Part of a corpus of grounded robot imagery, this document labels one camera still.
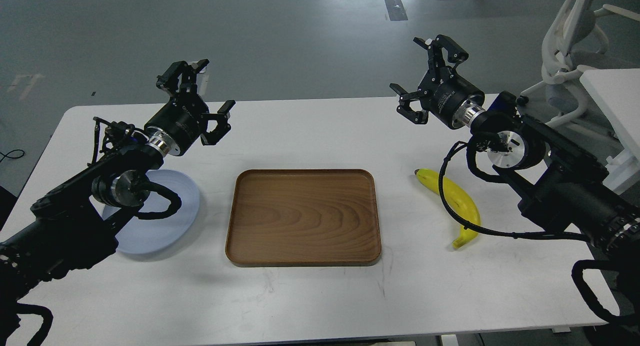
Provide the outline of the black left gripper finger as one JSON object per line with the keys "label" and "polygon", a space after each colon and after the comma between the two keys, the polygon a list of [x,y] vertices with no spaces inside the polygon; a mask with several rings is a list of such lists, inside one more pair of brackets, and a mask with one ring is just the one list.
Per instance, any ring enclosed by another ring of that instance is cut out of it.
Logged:
{"label": "black left gripper finger", "polygon": [[[227,100],[215,113],[203,113],[199,116],[199,124],[202,127],[202,133],[199,135],[201,143],[205,146],[213,146],[219,143],[226,134],[231,130],[229,123],[230,111],[236,104],[235,100]],[[207,131],[208,123],[215,121],[215,128]]]}
{"label": "black left gripper finger", "polygon": [[156,87],[167,93],[169,96],[167,103],[202,102],[198,93],[197,77],[209,63],[208,59],[197,62],[174,62],[162,75],[158,75]]}

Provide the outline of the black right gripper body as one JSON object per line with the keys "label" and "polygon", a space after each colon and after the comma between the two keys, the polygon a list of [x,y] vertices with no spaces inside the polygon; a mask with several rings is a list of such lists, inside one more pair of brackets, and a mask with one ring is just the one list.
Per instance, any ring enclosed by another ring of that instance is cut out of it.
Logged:
{"label": "black right gripper body", "polygon": [[478,105],[482,105],[485,101],[485,93],[462,76],[451,75],[443,81],[435,77],[427,80],[430,90],[427,111],[434,114],[450,129],[463,126],[461,121],[464,114],[463,105],[467,100]]}

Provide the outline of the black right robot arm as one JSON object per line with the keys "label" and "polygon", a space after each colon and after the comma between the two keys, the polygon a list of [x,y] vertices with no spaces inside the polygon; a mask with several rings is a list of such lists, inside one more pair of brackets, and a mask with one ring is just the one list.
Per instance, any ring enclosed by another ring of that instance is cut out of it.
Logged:
{"label": "black right robot arm", "polygon": [[[470,129],[458,141],[439,171],[414,173],[439,198],[461,229],[477,234],[533,241],[582,241],[600,250],[605,260],[579,260],[571,278],[587,307],[605,325],[587,333],[594,346],[639,344],[639,208],[604,185],[608,171],[596,157],[537,119],[521,115],[524,103],[503,91],[488,108],[485,94],[457,73],[468,52],[446,35],[413,41],[428,54],[427,71],[418,90],[398,94],[397,112],[414,124],[436,116],[448,128]],[[445,177],[450,160],[465,150],[468,170],[493,184],[507,184],[520,198],[521,215],[539,232],[499,232],[480,225],[477,207]]]}

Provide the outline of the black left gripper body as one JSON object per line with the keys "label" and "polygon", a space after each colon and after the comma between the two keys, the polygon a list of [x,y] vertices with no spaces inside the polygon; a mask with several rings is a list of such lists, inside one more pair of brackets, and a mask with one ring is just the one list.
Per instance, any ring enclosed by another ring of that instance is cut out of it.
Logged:
{"label": "black left gripper body", "polygon": [[182,156],[206,131],[207,122],[202,115],[209,108],[201,98],[171,98],[144,125],[144,132],[151,136],[160,131],[170,137],[170,155]]}

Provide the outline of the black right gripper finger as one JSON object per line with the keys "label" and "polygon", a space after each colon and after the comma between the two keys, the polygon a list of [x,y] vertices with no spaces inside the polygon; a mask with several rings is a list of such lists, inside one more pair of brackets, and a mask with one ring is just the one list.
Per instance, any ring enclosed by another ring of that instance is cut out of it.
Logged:
{"label": "black right gripper finger", "polygon": [[457,66],[466,62],[469,53],[446,35],[434,39],[413,38],[414,43],[427,50],[427,71],[418,89],[436,89],[439,85],[457,77]]}
{"label": "black right gripper finger", "polygon": [[414,124],[423,125],[428,122],[428,111],[425,111],[424,109],[416,111],[410,107],[410,104],[429,96],[429,91],[418,90],[414,92],[408,92],[396,83],[390,83],[390,88],[398,95],[399,98],[398,107],[396,109],[398,114],[404,116]]}

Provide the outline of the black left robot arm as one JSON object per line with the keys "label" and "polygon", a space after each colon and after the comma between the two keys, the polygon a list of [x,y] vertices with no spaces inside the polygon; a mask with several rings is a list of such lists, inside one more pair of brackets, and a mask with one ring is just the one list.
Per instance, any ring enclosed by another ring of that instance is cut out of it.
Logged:
{"label": "black left robot arm", "polygon": [[159,75],[156,86],[169,101],[143,128],[94,118],[93,159],[87,168],[39,198],[30,207],[35,221],[2,242],[2,345],[18,330],[21,315],[42,318],[28,345],[40,346],[48,336],[50,309],[21,303],[39,283],[90,269],[114,254],[116,236],[131,219],[166,219],[178,212],[178,194],[147,173],[159,169],[167,155],[184,155],[197,139],[215,145],[231,130],[235,101],[210,112],[198,94],[197,77],[209,63],[178,61]]}

